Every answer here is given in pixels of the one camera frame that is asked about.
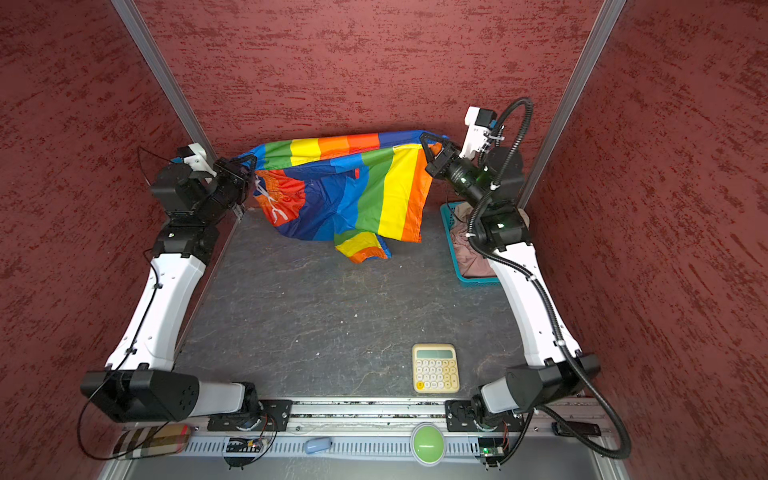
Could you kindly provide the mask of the teal plastic basket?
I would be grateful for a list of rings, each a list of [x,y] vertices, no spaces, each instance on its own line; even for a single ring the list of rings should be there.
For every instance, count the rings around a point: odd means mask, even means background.
[[[464,286],[499,284],[488,260],[473,250],[465,237],[471,212],[467,202],[449,202],[440,207],[455,274]]]

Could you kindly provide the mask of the rainbow striped shorts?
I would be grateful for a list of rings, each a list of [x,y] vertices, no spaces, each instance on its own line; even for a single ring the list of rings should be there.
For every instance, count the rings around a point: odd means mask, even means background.
[[[421,131],[276,141],[258,157],[253,202],[283,236],[332,242],[354,263],[418,243],[433,178]]]

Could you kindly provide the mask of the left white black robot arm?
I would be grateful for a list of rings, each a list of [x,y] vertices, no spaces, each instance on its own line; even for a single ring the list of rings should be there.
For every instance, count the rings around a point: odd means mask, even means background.
[[[218,224],[251,194],[257,159],[220,158],[196,170],[191,158],[166,165],[150,186],[168,220],[150,250],[146,286],[104,369],[87,373],[80,390],[116,423],[219,416],[250,429],[262,410],[251,383],[203,382],[176,372],[174,364],[189,303],[218,241]]]

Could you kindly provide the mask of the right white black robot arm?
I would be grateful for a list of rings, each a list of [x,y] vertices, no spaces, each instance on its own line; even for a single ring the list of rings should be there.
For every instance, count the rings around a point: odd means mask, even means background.
[[[525,362],[480,387],[473,399],[475,417],[488,423],[506,413],[522,414],[587,388],[600,371],[596,356],[582,352],[568,331],[542,279],[532,237],[514,203],[522,181],[522,159],[506,147],[492,158],[509,166],[478,167],[461,157],[450,140],[424,133],[426,171],[447,181],[472,211],[467,219],[470,247],[486,258],[511,306],[523,341]]]

